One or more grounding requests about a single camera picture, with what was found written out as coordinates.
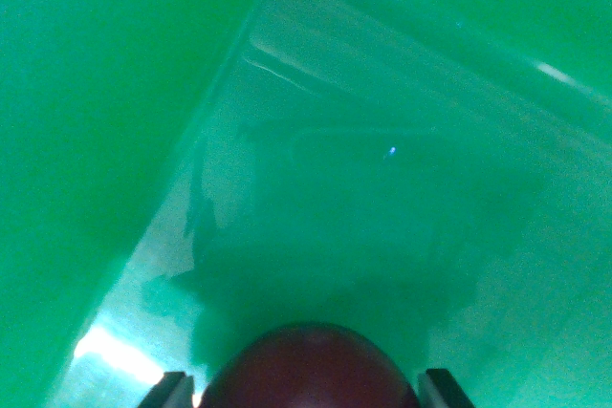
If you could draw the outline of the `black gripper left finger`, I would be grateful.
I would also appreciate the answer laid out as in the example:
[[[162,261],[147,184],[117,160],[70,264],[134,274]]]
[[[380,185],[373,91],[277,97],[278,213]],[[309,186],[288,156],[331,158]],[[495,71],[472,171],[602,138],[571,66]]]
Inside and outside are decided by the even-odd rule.
[[[185,372],[165,372],[140,402],[140,408],[192,408],[194,378]]]

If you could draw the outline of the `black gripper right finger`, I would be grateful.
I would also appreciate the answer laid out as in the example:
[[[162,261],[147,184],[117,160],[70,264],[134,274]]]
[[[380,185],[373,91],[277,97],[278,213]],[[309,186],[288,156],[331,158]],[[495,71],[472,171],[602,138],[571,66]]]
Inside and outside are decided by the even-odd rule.
[[[474,408],[448,369],[427,369],[418,375],[418,399],[423,408]]]

